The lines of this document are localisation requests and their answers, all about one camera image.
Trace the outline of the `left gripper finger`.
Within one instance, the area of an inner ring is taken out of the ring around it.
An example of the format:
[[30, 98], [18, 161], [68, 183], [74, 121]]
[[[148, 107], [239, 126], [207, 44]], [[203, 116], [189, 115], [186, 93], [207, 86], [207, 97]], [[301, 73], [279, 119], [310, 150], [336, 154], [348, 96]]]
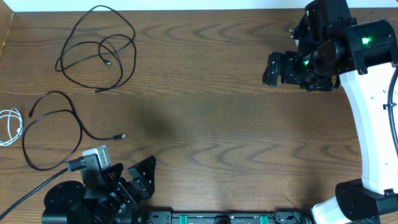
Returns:
[[132, 177], [131, 183], [133, 189], [142, 196], [152, 196], [155, 192], [154, 176], [156, 163], [156, 158], [149, 156], [127, 169]]
[[117, 184], [121, 177], [124, 166], [117, 163], [102, 170], [102, 177], [107, 184]]

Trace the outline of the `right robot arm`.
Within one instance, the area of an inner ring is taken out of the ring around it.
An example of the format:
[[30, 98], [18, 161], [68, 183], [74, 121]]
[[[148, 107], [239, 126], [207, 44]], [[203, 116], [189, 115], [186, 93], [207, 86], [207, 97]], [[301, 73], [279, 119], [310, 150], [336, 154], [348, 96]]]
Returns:
[[354, 116], [362, 175], [337, 184], [303, 223], [379, 223], [397, 211], [397, 39], [385, 20], [358, 24], [346, 1], [316, 0], [290, 31], [296, 52], [270, 54], [264, 84], [342, 87]]

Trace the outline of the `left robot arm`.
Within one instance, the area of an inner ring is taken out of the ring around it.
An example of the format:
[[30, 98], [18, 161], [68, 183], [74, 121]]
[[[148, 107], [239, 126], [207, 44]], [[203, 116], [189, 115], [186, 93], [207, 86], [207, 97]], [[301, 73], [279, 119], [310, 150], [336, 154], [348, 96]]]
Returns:
[[42, 223], [147, 223], [140, 203], [155, 192], [154, 156], [134, 164], [121, 176], [121, 163], [102, 168], [97, 155], [67, 162], [67, 171], [80, 171], [82, 182], [66, 181], [52, 187], [44, 198]]

